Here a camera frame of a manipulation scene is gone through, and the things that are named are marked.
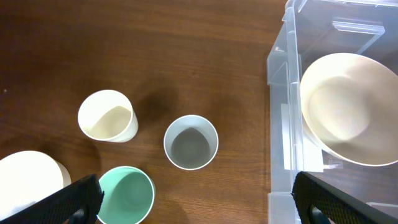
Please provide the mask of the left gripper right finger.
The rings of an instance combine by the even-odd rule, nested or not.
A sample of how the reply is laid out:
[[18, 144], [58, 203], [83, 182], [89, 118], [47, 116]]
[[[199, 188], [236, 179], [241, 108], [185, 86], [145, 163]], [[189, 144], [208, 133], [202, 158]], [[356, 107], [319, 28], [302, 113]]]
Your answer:
[[385, 214], [308, 172], [299, 172], [292, 196], [302, 223], [397, 224]]

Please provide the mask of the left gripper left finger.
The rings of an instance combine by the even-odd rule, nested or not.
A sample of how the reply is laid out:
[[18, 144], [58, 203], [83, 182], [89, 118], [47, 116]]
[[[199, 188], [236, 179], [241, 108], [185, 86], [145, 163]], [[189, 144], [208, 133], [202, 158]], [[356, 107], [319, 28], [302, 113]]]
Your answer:
[[97, 175], [90, 174], [1, 223], [94, 223], [103, 199]]

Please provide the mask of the mint green cup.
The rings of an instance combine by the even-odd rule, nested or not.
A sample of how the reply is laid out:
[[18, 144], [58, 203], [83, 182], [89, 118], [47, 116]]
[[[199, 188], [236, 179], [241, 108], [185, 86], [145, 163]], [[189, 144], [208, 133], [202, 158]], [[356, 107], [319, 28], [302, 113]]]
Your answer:
[[99, 184], [104, 192], [97, 218], [106, 224], [141, 223], [155, 200], [155, 184], [142, 170], [131, 166], [107, 171]]

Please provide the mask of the cream cup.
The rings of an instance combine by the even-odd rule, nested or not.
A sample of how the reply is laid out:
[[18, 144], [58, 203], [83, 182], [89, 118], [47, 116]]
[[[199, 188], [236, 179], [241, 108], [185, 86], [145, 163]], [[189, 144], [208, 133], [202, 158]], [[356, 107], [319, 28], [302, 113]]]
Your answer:
[[139, 128], [130, 100], [116, 90], [91, 94], [81, 104], [77, 119], [82, 132], [97, 141], [128, 142]]

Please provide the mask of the cream bowl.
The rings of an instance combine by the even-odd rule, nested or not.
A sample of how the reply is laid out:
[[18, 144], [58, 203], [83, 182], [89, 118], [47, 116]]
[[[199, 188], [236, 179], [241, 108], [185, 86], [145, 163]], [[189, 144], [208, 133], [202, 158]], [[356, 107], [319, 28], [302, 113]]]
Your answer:
[[303, 130], [340, 159], [380, 167], [397, 162], [397, 75], [362, 55], [314, 61], [300, 81]]

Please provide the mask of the grey cup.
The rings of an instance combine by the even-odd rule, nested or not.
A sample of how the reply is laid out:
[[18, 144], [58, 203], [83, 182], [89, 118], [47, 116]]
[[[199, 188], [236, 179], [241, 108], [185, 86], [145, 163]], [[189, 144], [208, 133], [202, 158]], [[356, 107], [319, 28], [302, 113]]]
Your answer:
[[164, 134], [163, 145], [173, 165], [183, 170], [198, 170], [215, 158], [219, 137], [210, 121], [190, 114], [170, 124]]

